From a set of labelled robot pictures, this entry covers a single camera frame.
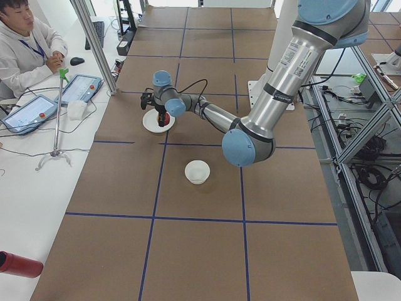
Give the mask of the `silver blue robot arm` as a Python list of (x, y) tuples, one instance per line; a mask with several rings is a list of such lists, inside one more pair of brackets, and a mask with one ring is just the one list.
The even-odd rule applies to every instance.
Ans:
[(154, 90), (141, 106), (179, 117), (193, 112), (224, 133), (222, 151), (228, 162), (245, 167), (271, 157), (273, 129), (326, 50), (360, 45), (368, 36), (370, 1), (290, 1), (292, 38), (272, 73), (266, 73), (256, 103), (247, 116), (236, 117), (201, 94), (179, 93), (170, 73), (156, 71)]

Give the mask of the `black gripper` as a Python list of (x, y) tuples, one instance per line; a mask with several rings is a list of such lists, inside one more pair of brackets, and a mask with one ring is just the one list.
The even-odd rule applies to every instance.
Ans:
[(155, 104), (155, 109), (158, 111), (158, 125), (164, 127), (167, 125), (167, 116), (165, 114), (165, 107), (163, 105)]

